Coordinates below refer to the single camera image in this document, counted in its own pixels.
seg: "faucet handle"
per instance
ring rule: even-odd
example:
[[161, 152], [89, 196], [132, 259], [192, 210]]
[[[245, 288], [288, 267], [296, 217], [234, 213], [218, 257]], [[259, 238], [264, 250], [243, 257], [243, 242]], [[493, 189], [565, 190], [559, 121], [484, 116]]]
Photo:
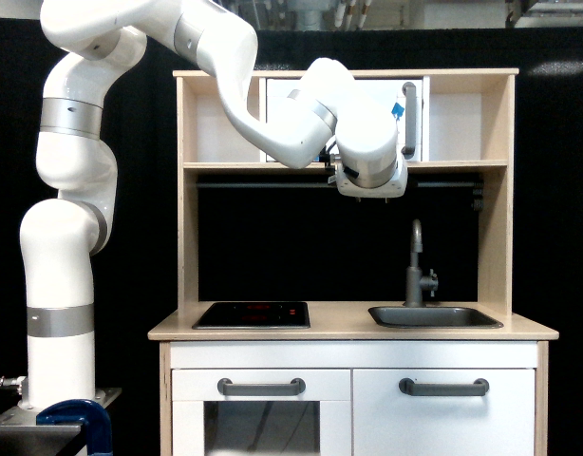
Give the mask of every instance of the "faucet handle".
[[435, 297], [435, 292], [437, 291], [437, 289], [440, 286], [440, 281], [437, 278], [437, 274], [435, 274], [432, 269], [431, 269], [431, 272], [429, 274], [429, 277], [431, 279], [431, 283], [433, 284], [432, 285], [433, 288], [431, 288], [431, 297]]
[[421, 278], [421, 289], [431, 292], [431, 297], [435, 296], [435, 292], [439, 288], [439, 285], [440, 282], [437, 279], [437, 274], [435, 274], [432, 269], [429, 275], [425, 275]]

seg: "gray handle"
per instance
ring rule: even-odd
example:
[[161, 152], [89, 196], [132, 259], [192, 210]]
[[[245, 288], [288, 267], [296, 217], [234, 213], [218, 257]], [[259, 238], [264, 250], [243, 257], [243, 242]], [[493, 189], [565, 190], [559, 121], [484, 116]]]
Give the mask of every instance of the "gray handle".
[[416, 152], [416, 86], [405, 83], [403, 87], [405, 95], [405, 147], [402, 149], [404, 157], [411, 159]]
[[307, 384], [301, 378], [294, 378], [283, 385], [240, 385], [229, 378], [217, 382], [217, 390], [224, 396], [297, 396], [306, 388]]
[[473, 384], [414, 383], [409, 378], [399, 382], [399, 389], [410, 396], [485, 396], [490, 384], [478, 378]]

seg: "oven door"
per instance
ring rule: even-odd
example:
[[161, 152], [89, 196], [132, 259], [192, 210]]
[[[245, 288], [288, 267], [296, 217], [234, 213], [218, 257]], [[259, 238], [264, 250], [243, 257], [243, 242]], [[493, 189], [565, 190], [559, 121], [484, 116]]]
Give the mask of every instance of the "oven door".
[[173, 370], [174, 456], [346, 456], [350, 370]]

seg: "upper shelf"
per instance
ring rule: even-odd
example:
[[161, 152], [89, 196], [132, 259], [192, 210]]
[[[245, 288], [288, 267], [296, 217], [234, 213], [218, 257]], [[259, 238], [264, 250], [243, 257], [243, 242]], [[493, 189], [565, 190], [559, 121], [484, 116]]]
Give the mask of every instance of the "upper shelf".
[[[429, 161], [411, 162], [410, 173], [482, 172], [512, 166], [513, 68], [351, 71], [356, 79], [423, 80], [423, 150]], [[299, 79], [304, 71], [256, 71], [248, 110], [265, 122], [269, 79]], [[226, 118], [216, 80], [202, 71], [174, 71], [179, 92], [179, 162], [195, 173], [319, 173], [265, 162]]]
[[[481, 161], [410, 161], [410, 174], [478, 173], [507, 167], [507, 160]], [[185, 162], [184, 169], [193, 174], [323, 174], [323, 163], [312, 163], [303, 169], [290, 169], [277, 162]]]

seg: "wooden play kitchen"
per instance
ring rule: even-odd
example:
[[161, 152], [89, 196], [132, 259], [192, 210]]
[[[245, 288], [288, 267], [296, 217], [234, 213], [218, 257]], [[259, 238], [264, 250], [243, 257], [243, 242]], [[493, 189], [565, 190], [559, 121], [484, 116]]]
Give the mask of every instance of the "wooden play kitchen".
[[[265, 121], [272, 82], [302, 74], [256, 71], [250, 112]], [[326, 181], [328, 170], [317, 162], [291, 170], [266, 160], [226, 119], [213, 78], [176, 71], [179, 304], [149, 333], [160, 343], [161, 455], [545, 456], [548, 344], [558, 333], [512, 312], [517, 71], [353, 75], [422, 82], [422, 160], [408, 162], [410, 176], [471, 174], [483, 181], [478, 298], [437, 305], [479, 310], [502, 327], [389, 328], [368, 309], [402, 302], [309, 301], [307, 328], [193, 329], [214, 304], [198, 294], [197, 181]]]

